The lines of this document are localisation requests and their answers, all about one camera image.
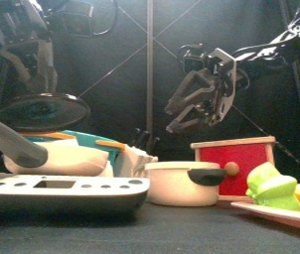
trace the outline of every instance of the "green toy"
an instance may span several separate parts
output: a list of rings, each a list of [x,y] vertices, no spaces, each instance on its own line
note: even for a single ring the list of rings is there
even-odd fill
[[[247,195],[256,204],[300,211],[300,201],[295,195],[297,181],[281,175],[269,162],[252,170],[247,183]]]

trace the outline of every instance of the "pot handle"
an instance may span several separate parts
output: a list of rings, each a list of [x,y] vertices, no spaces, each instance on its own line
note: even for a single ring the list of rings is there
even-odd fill
[[[190,169],[188,176],[190,180],[205,187],[218,186],[225,179],[226,170],[224,169]]]

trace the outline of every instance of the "white pot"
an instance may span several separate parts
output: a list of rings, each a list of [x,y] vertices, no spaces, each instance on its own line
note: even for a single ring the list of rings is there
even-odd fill
[[[209,162],[160,162],[145,165],[147,199],[173,206],[209,206],[220,199],[225,170]]]

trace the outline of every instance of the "black backdrop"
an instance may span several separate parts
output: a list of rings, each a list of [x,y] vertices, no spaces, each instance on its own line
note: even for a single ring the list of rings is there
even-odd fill
[[[44,8],[60,1],[40,0]],[[59,92],[79,96],[91,108],[90,118],[74,130],[127,142],[134,128],[161,138],[154,155],[161,161],[194,160],[190,144],[263,136],[255,122],[300,159],[300,82],[293,68],[255,80],[237,93],[222,123],[204,130],[170,134],[173,120],[164,112],[185,75],[176,58],[186,44],[205,45],[208,52],[226,52],[271,42],[284,31],[285,12],[299,1],[276,0],[154,0],[153,1],[153,114],[147,115],[147,1],[118,0],[119,18],[114,32],[85,39],[55,34],[55,62]],[[16,95],[19,84],[0,60],[0,101]],[[300,166],[275,149],[277,169],[300,181]]]

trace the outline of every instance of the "wooden box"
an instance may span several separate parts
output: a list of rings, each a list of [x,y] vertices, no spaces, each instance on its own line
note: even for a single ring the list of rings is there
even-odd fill
[[[265,162],[275,164],[273,144],[272,136],[192,144],[196,161],[218,163],[226,170],[226,177],[220,185],[222,200],[245,197],[249,172]]]

